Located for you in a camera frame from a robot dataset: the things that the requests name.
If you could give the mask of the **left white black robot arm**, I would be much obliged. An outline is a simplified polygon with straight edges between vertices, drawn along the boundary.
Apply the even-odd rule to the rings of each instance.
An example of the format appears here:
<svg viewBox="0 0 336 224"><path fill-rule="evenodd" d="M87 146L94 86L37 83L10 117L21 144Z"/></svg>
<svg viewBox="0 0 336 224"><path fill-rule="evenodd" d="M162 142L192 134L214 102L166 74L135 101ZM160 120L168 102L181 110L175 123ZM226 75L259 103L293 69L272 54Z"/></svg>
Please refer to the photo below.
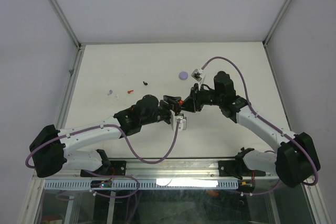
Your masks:
<svg viewBox="0 0 336 224"><path fill-rule="evenodd" d="M165 95L158 100L145 95L129 108L99 123L87 127L58 130L52 125L44 127L31 143L27 167L46 178L61 170L93 172L99 176L112 173L111 162L104 150L83 151L82 148L107 140L127 138L141 131L142 126L164 121L171 124L174 109L182 104L181 97Z"/></svg>

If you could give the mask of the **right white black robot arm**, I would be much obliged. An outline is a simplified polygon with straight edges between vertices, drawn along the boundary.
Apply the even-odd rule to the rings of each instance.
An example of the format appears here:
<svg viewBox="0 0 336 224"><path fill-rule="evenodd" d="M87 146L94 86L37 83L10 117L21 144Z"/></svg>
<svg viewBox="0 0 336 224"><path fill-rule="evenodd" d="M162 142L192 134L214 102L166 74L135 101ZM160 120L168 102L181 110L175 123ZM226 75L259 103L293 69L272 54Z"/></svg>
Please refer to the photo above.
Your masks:
<svg viewBox="0 0 336 224"><path fill-rule="evenodd" d="M252 170L276 174L291 188L318 175L321 165L310 135L285 131L262 118L245 98L236 94L229 74L218 72L212 89L206 84L194 84L189 96L179 104L181 110L193 113L201 111L205 105L215 105L226 118L249 129L268 144L270 153L242 148L235 156L238 174L247 175Z"/></svg>

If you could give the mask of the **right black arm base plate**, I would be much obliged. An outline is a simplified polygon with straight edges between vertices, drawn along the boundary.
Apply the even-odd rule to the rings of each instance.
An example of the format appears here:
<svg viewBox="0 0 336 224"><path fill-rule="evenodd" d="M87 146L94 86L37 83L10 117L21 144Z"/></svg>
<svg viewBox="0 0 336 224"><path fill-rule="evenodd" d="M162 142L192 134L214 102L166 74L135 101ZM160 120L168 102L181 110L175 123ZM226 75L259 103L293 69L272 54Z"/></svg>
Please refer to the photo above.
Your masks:
<svg viewBox="0 0 336 224"><path fill-rule="evenodd" d="M221 160L218 161L218 171L220 177L235 177L243 179L243 177L265 177L266 173L260 170L250 170L247 166L236 160Z"/></svg>

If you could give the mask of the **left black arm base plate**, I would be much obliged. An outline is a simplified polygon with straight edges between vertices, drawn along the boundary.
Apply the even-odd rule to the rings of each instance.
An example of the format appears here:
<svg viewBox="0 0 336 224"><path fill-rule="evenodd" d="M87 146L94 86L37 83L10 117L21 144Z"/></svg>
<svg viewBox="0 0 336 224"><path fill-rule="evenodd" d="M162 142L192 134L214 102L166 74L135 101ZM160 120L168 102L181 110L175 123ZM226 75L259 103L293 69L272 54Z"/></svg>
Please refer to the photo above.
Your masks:
<svg viewBox="0 0 336 224"><path fill-rule="evenodd" d="M102 166L97 170L94 170L93 173L95 175L90 174L86 170L80 171L80 177L107 177L110 178L112 176L123 176L125 175L127 168L126 161L119 161L119 160L110 160L110 164L108 166Z"/></svg>

